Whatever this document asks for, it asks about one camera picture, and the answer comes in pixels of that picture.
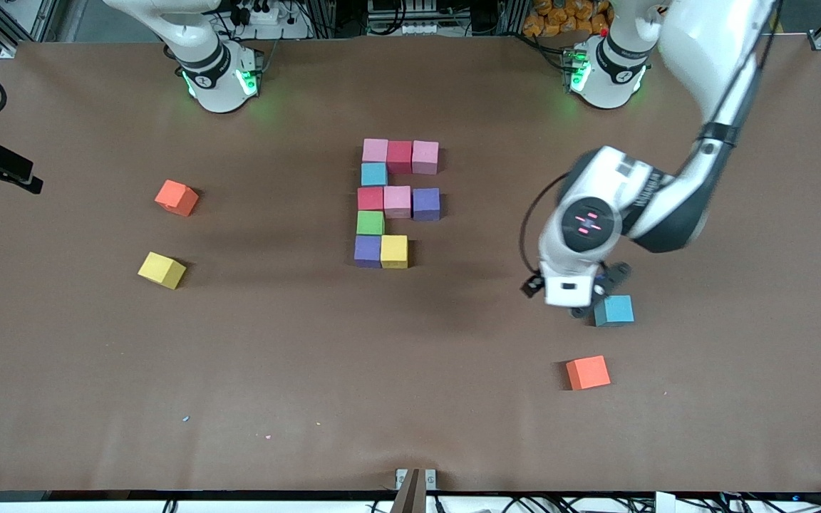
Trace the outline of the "purple foam block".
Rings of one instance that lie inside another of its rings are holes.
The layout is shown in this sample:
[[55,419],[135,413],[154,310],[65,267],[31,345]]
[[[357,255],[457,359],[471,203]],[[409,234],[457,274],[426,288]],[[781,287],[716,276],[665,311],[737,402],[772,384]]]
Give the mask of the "purple foam block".
[[357,267],[381,269],[382,236],[358,234],[354,239],[353,262]]
[[413,189],[413,220],[437,222],[442,218],[442,195],[437,187]]

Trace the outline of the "yellow foam block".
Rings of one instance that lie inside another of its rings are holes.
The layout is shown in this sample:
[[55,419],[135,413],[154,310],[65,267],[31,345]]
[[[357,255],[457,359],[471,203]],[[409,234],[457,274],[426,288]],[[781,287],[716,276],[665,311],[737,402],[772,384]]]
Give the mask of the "yellow foam block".
[[408,236],[384,234],[379,247],[379,262],[382,269],[407,269]]
[[150,252],[141,264],[138,276],[164,288],[176,290],[186,272],[186,266],[168,256]]

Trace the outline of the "orange foam block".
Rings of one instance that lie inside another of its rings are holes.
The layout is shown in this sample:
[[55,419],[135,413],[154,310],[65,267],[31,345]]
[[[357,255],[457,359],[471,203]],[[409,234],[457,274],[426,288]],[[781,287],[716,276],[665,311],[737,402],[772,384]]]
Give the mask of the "orange foam block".
[[163,182],[160,191],[155,196],[154,201],[169,213],[180,217],[189,217],[199,201],[199,194],[188,185],[166,180]]
[[609,385],[611,379],[602,355],[574,358],[564,364],[572,390],[587,390]]

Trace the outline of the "brown paper table cover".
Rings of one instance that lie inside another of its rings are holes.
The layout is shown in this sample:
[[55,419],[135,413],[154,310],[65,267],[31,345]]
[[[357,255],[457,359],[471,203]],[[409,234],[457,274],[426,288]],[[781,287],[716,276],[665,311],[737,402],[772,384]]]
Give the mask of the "brown paper table cover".
[[[655,63],[598,111],[509,39],[281,43],[212,115],[159,43],[0,64],[0,489],[821,490],[821,52],[776,39],[703,233],[629,242],[635,324],[527,299],[522,215],[609,144],[673,172],[701,119]],[[354,264],[365,138],[440,144],[407,269]],[[200,198],[189,217],[163,182]],[[138,271],[186,266],[176,290]],[[572,390],[602,355],[611,383]]]

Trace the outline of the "orange lumpy bag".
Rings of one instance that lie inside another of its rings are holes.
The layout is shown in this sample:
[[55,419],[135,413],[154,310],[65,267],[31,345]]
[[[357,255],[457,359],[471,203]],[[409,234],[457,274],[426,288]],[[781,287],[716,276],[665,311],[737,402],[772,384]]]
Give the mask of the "orange lumpy bag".
[[605,36],[614,16],[610,0],[531,0],[530,10],[522,22],[522,35],[551,38],[583,31]]

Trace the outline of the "grey electronics box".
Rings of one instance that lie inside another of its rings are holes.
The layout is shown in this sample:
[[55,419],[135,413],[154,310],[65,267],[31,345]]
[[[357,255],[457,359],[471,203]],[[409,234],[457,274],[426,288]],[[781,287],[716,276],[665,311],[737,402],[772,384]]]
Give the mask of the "grey electronics box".
[[438,0],[365,0],[362,20],[372,36],[436,35],[454,22],[450,9]]

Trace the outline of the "white power strip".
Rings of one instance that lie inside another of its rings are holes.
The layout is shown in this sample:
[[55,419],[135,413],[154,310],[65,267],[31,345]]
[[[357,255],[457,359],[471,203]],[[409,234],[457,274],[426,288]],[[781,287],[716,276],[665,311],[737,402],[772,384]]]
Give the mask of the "white power strip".
[[315,36],[309,13],[297,0],[224,0],[221,26],[244,40],[310,39]]

